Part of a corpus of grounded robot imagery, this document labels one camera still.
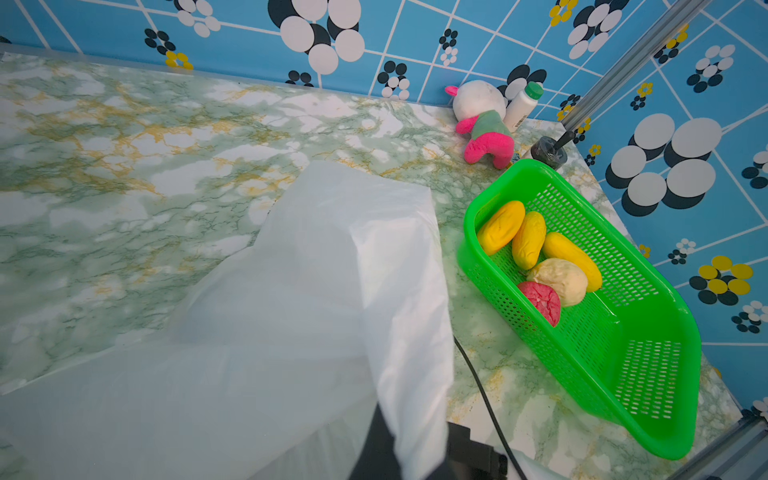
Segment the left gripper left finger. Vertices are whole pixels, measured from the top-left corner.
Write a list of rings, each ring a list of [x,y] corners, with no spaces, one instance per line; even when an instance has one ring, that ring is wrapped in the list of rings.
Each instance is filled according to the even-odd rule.
[[[400,464],[394,453],[394,437],[376,405],[368,434],[349,480],[400,480]]]

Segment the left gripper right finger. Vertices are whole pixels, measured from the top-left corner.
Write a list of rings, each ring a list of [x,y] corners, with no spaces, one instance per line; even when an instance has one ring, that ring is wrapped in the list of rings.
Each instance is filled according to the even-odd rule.
[[[504,480],[507,457],[470,438],[468,427],[448,423],[446,458],[429,476],[429,480]]]

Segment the white plastic bag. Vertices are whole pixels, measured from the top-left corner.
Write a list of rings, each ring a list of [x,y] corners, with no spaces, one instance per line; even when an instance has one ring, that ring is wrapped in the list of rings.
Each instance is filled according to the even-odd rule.
[[[310,164],[167,328],[1,398],[41,479],[347,478],[375,414],[445,460],[453,333],[431,190]]]

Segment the red round fruit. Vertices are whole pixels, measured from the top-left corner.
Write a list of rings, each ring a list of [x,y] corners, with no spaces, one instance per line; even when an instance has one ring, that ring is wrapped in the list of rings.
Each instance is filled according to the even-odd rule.
[[[552,327],[558,325],[562,306],[560,297],[552,287],[525,281],[518,288]]]

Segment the beige round fruit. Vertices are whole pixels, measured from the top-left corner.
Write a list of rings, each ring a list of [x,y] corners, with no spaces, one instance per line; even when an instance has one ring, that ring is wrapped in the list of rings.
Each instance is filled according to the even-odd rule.
[[[586,274],[574,263],[563,259],[542,261],[527,273],[526,279],[552,288],[563,307],[581,303],[587,293]]]

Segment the long yellow fruit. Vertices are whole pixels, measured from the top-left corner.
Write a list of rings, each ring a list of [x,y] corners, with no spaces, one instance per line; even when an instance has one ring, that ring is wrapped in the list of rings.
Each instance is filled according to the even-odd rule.
[[[603,277],[597,264],[576,244],[558,232],[545,236],[543,254],[547,258],[566,260],[581,269],[587,278],[588,293],[596,292],[603,285]]]

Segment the yellow corn-like fruit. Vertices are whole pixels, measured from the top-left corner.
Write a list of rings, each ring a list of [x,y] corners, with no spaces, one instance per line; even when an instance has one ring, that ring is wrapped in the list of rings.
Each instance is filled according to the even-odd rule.
[[[528,212],[512,241],[512,256],[522,270],[532,269],[538,262],[547,234],[544,217],[535,211]]]

